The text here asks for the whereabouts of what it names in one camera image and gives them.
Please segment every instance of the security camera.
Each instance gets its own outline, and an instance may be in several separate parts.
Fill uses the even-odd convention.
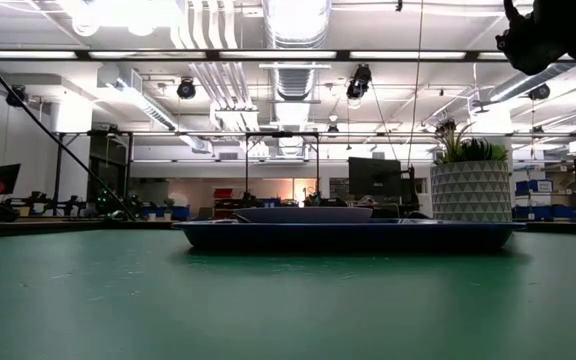
[[[22,103],[28,102],[28,94],[26,93],[26,87],[23,85],[13,85],[12,92],[6,97],[6,103],[12,107],[19,108],[22,107]]]
[[[192,83],[192,78],[181,79],[181,85],[177,88],[177,95],[179,98],[188,100],[195,97],[196,94],[195,85]]]

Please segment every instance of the black cable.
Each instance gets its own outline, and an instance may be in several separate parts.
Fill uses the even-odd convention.
[[[30,116],[30,118],[32,119],[32,121],[35,122],[35,124],[37,126],[39,126],[39,128],[46,133],[46,135],[48,135],[52,141],[54,141],[63,151],[66,152],[66,154],[70,155],[70,157],[72,157],[73,160],[75,160],[75,162],[77,164],[79,164],[79,166],[81,166],[82,169],[84,169],[89,176],[91,176],[93,178],[93,180],[95,180],[96,182],[99,183],[99,185],[101,185],[101,187],[103,187],[104,189],[106,189],[106,191],[108,191],[108,193],[110,194],[110,196],[117,201],[117,203],[123,208],[123,210],[126,212],[126,214],[128,215],[128,217],[132,220],[132,221],[136,221],[135,219],[135,215],[132,214],[132,212],[130,212],[130,210],[128,210],[128,207],[126,207],[126,205],[123,203],[123,201],[119,200],[119,197],[112,191],[110,190],[110,188],[108,187],[108,185],[104,184],[104,182],[97,176],[95,175],[95,173],[93,173],[81,160],[79,160],[79,158],[70,150],[68,149],[68,147],[66,145],[64,145],[61,141],[59,141],[59,139],[53,135],[53,133],[50,132],[50,130],[48,130],[48,128],[46,128],[46,126],[44,124],[41,123],[41,121],[39,121],[39,119],[37,119],[37,117],[35,116],[35,114],[32,113],[32,111],[30,111],[30,108],[28,108],[28,105],[26,105],[17,95],[17,93],[15,93],[14,91],[12,91],[12,88],[10,87],[10,85],[8,85],[8,83],[6,82],[6,80],[4,80],[4,78],[1,76],[0,74],[0,83],[1,85],[6,89],[6,92],[8,92],[8,95],[12,95],[14,96],[17,101],[19,101],[19,103],[21,104],[21,107],[24,109],[24,111],[26,112],[26,114],[28,114],[28,116]]]

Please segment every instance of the wire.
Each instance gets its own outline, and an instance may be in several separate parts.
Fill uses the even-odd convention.
[[[350,104],[346,101],[346,115],[348,117],[348,148],[347,150],[351,150],[350,147]]]
[[[66,14],[68,13],[66,10],[32,10],[32,9],[22,9],[15,6],[11,6],[8,4],[0,3],[0,6],[5,7],[7,9],[30,13],[30,14]]]
[[[417,120],[417,98],[419,96],[419,72],[421,69],[421,40],[424,30],[424,0],[421,0],[421,15],[419,16],[419,44],[417,47],[417,76],[415,80],[415,95],[412,107],[412,126],[410,127],[410,146],[408,146],[408,167],[410,167],[410,157],[412,156],[412,138],[415,135],[415,122]]]
[[[132,212],[128,209],[128,207],[126,206],[126,204],[123,203],[123,201],[121,201],[119,199],[119,197],[115,194],[114,191],[112,191],[108,185],[106,185],[100,178],[99,176],[97,176],[94,172],[92,172],[92,170],[90,170],[90,168],[88,166],[86,166],[86,164],[84,164],[81,160],[79,160],[79,158],[72,152],[72,150],[70,150],[66,145],[64,145],[64,143],[62,143],[61,141],[59,141],[59,139],[52,133],[50,132],[50,130],[44,125],[42,124],[39,119],[37,119],[37,117],[35,116],[35,114],[32,113],[32,111],[30,110],[30,108],[28,107],[28,105],[26,105],[21,98],[19,98],[19,95],[17,95],[16,92],[12,91],[12,88],[10,87],[10,85],[6,82],[6,80],[4,80],[4,78],[1,76],[0,74],[0,83],[1,85],[6,89],[6,92],[8,93],[8,95],[12,95],[14,96],[20,103],[21,103],[21,107],[23,108],[24,112],[26,114],[28,114],[28,116],[30,116],[30,118],[32,119],[32,121],[39,126],[39,128],[46,134],[48,135],[48,137],[50,137],[50,139],[52,139],[52,141],[54,141],[59,148],[61,148],[63,151],[66,152],[66,154],[70,155],[70,157],[77,163],[79,164],[79,166],[81,166],[82,169],[84,169],[84,171],[86,171],[86,173],[88,173],[88,175],[94,180],[96,181],[99,185],[101,185],[102,188],[104,188],[106,191],[108,191],[108,193],[110,194],[110,196],[113,198],[113,200],[115,200],[119,206],[121,206],[124,210],[124,212],[126,213],[126,215],[128,215],[128,217],[132,220],[132,221],[136,221],[135,219],[135,215],[132,214]]]
[[[2,163],[6,163],[6,153],[8,152],[8,128],[10,126],[10,106],[6,107],[6,132],[4,135],[4,155]]]
[[[392,154],[395,156],[395,160],[397,159],[397,153],[395,152],[395,146],[392,144],[392,140],[390,139],[390,130],[388,130],[388,126],[386,126],[386,119],[384,119],[384,114],[381,112],[381,105],[379,105],[379,98],[377,97],[377,89],[375,88],[375,83],[370,82],[372,84],[372,93],[375,95],[375,102],[377,103],[377,110],[379,110],[379,117],[381,117],[381,122],[384,124],[384,129],[386,130],[386,137],[388,138],[388,143],[390,144],[390,148],[392,149]]]

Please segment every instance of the black pole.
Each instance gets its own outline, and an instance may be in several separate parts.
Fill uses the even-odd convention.
[[[130,183],[130,166],[132,165],[132,152],[135,143],[135,136],[128,134],[128,149],[126,149],[126,171],[124,173],[124,199],[128,199],[128,184]]]
[[[244,191],[244,194],[248,194],[248,139],[250,138],[250,135],[246,134],[246,190]]]
[[[50,139],[52,141],[54,141],[55,143],[57,143],[57,145],[59,145],[59,149],[63,150],[66,152],[66,154],[70,155],[70,157],[77,163],[79,164],[79,166],[81,166],[82,169],[84,169],[88,175],[90,177],[92,177],[99,185],[101,185],[102,188],[106,189],[106,191],[108,191],[108,193],[110,194],[110,196],[113,198],[113,200],[115,200],[119,206],[121,206],[124,210],[124,212],[126,213],[126,215],[128,215],[128,217],[132,220],[132,221],[136,221],[135,219],[135,215],[132,214],[132,212],[130,212],[130,210],[128,209],[128,207],[121,201],[119,200],[119,197],[117,197],[117,194],[115,194],[114,191],[112,191],[108,185],[106,185],[100,178],[99,176],[95,175],[95,173],[93,173],[88,166],[86,166],[86,164],[83,163],[83,161],[79,160],[79,158],[72,152],[70,151],[70,149],[68,149],[61,141],[59,141],[59,139],[50,132],[50,130],[48,130],[48,128],[41,123],[41,121],[39,121],[39,119],[35,116],[35,114],[32,113],[32,111],[30,110],[30,108],[28,107],[28,105],[26,105],[26,103],[24,103],[21,98],[19,97],[19,95],[17,95],[16,92],[12,91],[12,87],[10,87],[10,85],[6,82],[6,80],[4,80],[4,78],[1,76],[0,74],[0,84],[4,87],[4,89],[6,89],[6,92],[8,93],[8,96],[13,96],[18,102],[19,104],[21,104],[21,108],[24,110],[24,112],[30,117],[30,119],[35,123],[35,125],[39,126],[39,128],[46,134],[48,135],[48,137],[50,137]]]
[[[319,193],[319,134],[315,135],[315,138],[317,139],[317,183],[316,183],[316,191],[317,194],[319,194],[319,196],[321,196],[321,194]]]
[[[59,134],[59,142],[64,141],[65,134]],[[57,168],[55,169],[55,191],[52,195],[52,216],[57,216],[57,203],[59,203],[59,184],[61,183],[61,146],[57,147]]]

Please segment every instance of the shelf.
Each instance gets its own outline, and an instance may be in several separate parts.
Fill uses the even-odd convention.
[[[530,196],[540,196],[540,195],[541,195],[541,196],[575,196],[576,194],[575,194],[575,193],[566,194],[566,193],[537,193],[537,192],[534,192],[534,193],[532,193],[532,194],[526,194],[526,195],[516,195],[516,194],[515,194],[515,198],[518,198],[518,197],[530,197]]]

